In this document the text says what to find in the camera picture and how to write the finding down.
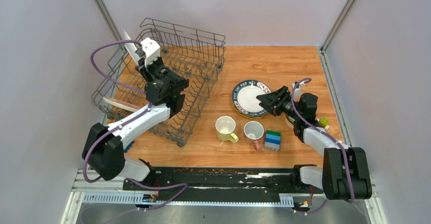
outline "plate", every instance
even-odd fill
[[[285,114],[284,121],[286,122],[286,125],[288,127],[290,127],[291,129],[293,129],[293,122],[295,121],[295,119],[293,119],[293,117],[290,117],[287,114]]]
[[[268,113],[259,106],[256,96],[271,93],[271,89],[261,81],[245,80],[238,83],[232,92],[234,108],[239,114],[248,118],[259,118]]]

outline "dish rack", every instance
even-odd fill
[[[182,110],[167,121],[153,126],[150,131],[177,142],[183,147],[193,132],[202,110],[209,99],[219,73],[225,63],[225,36],[178,24],[145,18],[136,38],[150,37],[161,47],[161,57],[166,66],[186,79],[189,87]],[[108,60],[108,75],[122,83],[143,90],[146,82],[135,70],[135,62],[121,45]],[[93,103],[103,111],[108,120],[120,120],[131,112],[107,104],[103,97],[144,106],[145,96],[104,79],[91,96]]]

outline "mug handle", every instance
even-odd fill
[[[232,142],[234,142],[234,143],[236,143],[236,142],[238,142],[239,138],[238,138],[238,136],[236,134],[231,133],[229,140],[232,141]]]
[[[259,141],[253,141],[253,147],[256,151],[260,150],[260,145],[259,145]]]

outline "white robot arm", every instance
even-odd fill
[[[285,113],[293,118],[294,134],[323,156],[323,167],[295,165],[292,184],[313,185],[322,189],[329,200],[348,200],[351,198],[351,189],[356,199],[369,199],[372,187],[364,150],[349,147],[341,141],[334,142],[336,140],[316,121],[317,96],[304,93],[293,105],[292,96],[296,98],[300,94],[296,88],[298,86],[293,87],[293,94],[283,86],[275,92],[256,97],[261,102],[259,105],[273,116]],[[340,147],[346,153],[346,161]]]
[[[134,44],[126,44],[126,49],[136,63],[135,69],[147,82],[144,90],[149,104],[107,126],[93,125],[82,153],[83,159],[89,154],[88,164],[105,180],[122,176],[143,181],[148,176],[150,165],[125,157],[124,149],[139,135],[178,113],[185,98],[180,93],[189,86],[188,79],[163,64],[156,41],[146,38],[141,44],[139,49]]]

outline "small green object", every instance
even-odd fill
[[[275,132],[275,131],[271,131],[271,130],[266,130],[266,133],[267,133],[267,134],[271,134],[271,135],[275,135],[275,136],[279,136],[279,137],[281,137],[281,136],[282,136],[282,134],[281,134],[281,133],[279,133],[279,132]]]
[[[320,121],[319,121],[319,125],[320,126],[322,126],[322,127],[326,127],[326,126],[328,126],[328,124],[329,124],[329,120],[328,119],[326,119],[325,117],[323,117],[322,119],[320,119]]]

